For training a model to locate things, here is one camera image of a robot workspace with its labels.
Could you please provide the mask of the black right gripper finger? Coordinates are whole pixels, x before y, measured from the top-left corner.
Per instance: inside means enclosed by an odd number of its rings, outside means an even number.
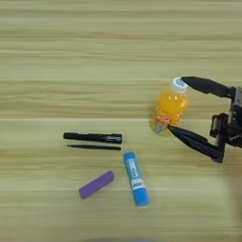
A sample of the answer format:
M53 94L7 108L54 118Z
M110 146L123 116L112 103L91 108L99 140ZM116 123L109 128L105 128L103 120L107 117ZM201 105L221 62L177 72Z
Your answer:
M210 144L208 140L191 130L182 129L175 126L168 126L171 133L181 140L188 147L210 157L218 164L223 163L225 153L225 142L222 138L218 138L214 145Z
M228 87L208 78L182 77L189 87L204 94L212 94L218 97L233 98L234 87Z

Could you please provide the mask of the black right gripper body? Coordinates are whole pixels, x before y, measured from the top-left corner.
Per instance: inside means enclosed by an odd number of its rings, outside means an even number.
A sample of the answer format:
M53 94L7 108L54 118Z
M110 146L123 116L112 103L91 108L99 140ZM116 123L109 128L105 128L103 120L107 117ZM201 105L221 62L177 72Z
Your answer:
M231 100L226 141L231 146L242 148L242 87L227 87L226 96Z

